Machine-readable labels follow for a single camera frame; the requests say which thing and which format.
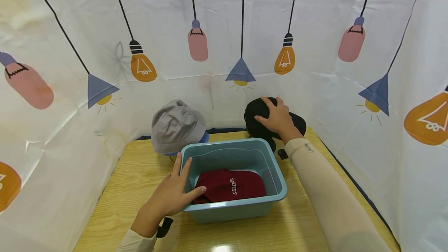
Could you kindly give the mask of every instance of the pink light bulb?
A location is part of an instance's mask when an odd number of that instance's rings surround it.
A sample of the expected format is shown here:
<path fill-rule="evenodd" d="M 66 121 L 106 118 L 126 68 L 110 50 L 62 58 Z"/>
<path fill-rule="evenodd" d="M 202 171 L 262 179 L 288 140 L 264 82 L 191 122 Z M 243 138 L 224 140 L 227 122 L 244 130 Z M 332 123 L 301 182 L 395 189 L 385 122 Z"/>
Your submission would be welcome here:
<path fill-rule="evenodd" d="M 341 46 L 339 46 L 338 57 L 346 63 L 355 61 L 361 52 L 366 31 L 362 27 L 363 17 L 357 17 L 352 27 L 347 29 L 342 37 Z"/>
<path fill-rule="evenodd" d="M 190 55 L 195 61 L 205 61 L 208 58 L 207 36 L 201 29 L 201 23 L 194 19 L 191 31 L 188 32 Z"/>
<path fill-rule="evenodd" d="M 0 52 L 0 63 L 5 66 L 8 84 L 32 107 L 45 109 L 53 103 L 53 91 L 34 68 L 18 63 L 5 52 Z"/>

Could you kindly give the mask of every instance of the blue lamp shade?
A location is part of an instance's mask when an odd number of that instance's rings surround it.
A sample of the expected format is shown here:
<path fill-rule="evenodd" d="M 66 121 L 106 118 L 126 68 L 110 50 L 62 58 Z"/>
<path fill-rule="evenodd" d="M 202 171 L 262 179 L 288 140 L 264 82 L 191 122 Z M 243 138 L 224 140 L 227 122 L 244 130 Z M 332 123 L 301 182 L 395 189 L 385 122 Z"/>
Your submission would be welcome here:
<path fill-rule="evenodd" d="M 368 86 L 359 93 L 360 96 L 367 99 L 381 109 L 389 116 L 389 85 L 387 84 L 387 74 L 375 83 Z"/>
<path fill-rule="evenodd" d="M 120 89 L 89 74 L 89 79 L 87 81 L 87 96 L 89 98 L 88 107 L 91 108 L 97 102 L 118 90 Z"/>
<path fill-rule="evenodd" d="M 227 78 L 226 81 L 243 81 L 243 82 L 254 82 L 256 81 L 246 62 L 243 58 L 240 58 L 235 64 Z"/>

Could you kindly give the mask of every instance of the left hand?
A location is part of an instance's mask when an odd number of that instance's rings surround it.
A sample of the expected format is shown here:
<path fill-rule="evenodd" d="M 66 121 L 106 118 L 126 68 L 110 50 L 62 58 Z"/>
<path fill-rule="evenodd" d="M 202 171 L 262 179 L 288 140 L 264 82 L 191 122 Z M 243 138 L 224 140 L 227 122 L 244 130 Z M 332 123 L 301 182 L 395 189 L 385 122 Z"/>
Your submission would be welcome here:
<path fill-rule="evenodd" d="M 180 173 L 182 155 L 177 153 L 173 171 L 168 173 L 151 198 L 141 207 L 131 229 L 143 237 L 152 237 L 165 216 L 173 216 L 183 210 L 192 200 L 201 196 L 207 188 L 197 187 L 185 193 L 185 185 L 191 167 L 190 157 Z"/>

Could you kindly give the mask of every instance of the fabric backdrop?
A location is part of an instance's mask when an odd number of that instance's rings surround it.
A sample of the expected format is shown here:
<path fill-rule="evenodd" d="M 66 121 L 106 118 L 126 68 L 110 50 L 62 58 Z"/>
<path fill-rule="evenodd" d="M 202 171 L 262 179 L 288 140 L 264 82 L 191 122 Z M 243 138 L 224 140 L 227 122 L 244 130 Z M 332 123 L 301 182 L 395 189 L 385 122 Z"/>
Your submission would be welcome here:
<path fill-rule="evenodd" d="M 2 248 L 71 251 L 171 99 L 241 128 L 281 96 L 404 251 L 447 251 L 447 23 L 446 0 L 0 0 Z"/>

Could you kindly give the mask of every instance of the wooden table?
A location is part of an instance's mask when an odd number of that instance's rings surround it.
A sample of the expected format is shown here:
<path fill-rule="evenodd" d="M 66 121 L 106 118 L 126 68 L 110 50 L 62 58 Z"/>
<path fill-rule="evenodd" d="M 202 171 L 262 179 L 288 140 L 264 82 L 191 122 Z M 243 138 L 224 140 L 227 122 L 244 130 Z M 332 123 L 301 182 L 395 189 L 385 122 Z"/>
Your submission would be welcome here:
<path fill-rule="evenodd" d="M 230 132 L 212 134 L 210 141 L 247 137 L 245 131 Z M 392 251 L 400 251 L 387 227 L 310 128 L 306 137 L 344 179 Z M 284 147 L 279 140 L 276 143 L 277 148 Z M 327 251 L 320 225 L 295 170 L 288 160 L 281 161 L 277 154 L 276 157 L 288 194 L 274 204 L 267 216 L 197 225 L 187 214 L 179 213 L 173 217 L 167 236 L 157 240 L 154 251 Z M 172 168 L 168 157 L 153 151 L 150 140 L 130 142 L 74 251 L 115 251 L 140 206 Z"/>

